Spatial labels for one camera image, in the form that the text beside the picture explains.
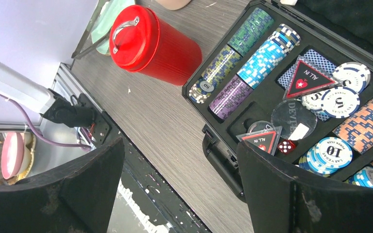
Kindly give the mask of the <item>red round lid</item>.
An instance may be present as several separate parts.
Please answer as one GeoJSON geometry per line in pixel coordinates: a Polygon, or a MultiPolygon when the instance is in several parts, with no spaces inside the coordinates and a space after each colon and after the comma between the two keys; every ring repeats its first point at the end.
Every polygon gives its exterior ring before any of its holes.
{"type": "Polygon", "coordinates": [[[154,11],[140,5],[126,7],[115,19],[110,33],[113,61],[130,72],[142,70],[156,51],[159,34],[154,11]]]}

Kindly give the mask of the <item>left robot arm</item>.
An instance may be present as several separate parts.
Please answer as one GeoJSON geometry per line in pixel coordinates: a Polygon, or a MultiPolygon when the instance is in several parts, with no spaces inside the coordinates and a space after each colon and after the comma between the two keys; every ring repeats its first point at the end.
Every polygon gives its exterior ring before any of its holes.
{"type": "Polygon", "coordinates": [[[57,92],[45,88],[0,62],[0,96],[22,104],[44,119],[72,127],[89,127],[96,112],[73,105],[57,92]]]}

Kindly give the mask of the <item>red cylindrical container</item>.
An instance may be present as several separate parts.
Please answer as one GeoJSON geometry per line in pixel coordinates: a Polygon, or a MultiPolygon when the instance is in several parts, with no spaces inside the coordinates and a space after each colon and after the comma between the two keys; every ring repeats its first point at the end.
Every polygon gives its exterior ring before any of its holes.
{"type": "Polygon", "coordinates": [[[156,17],[160,32],[156,51],[142,70],[132,73],[141,73],[182,86],[202,63],[201,48],[194,40],[168,24],[157,14],[156,17]]]}

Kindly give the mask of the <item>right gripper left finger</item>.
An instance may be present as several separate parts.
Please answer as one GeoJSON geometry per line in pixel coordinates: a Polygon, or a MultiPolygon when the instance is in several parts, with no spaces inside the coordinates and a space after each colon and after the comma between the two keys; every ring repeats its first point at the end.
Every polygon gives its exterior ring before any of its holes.
{"type": "Polygon", "coordinates": [[[105,233],[125,157],[121,138],[14,185],[0,185],[0,233],[105,233]]]}

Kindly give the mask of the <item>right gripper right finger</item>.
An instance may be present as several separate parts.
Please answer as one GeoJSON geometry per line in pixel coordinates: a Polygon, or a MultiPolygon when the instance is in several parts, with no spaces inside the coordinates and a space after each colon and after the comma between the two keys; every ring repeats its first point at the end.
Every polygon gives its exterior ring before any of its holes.
{"type": "Polygon", "coordinates": [[[373,233],[373,189],[324,178],[249,142],[237,160],[256,233],[373,233]]]}

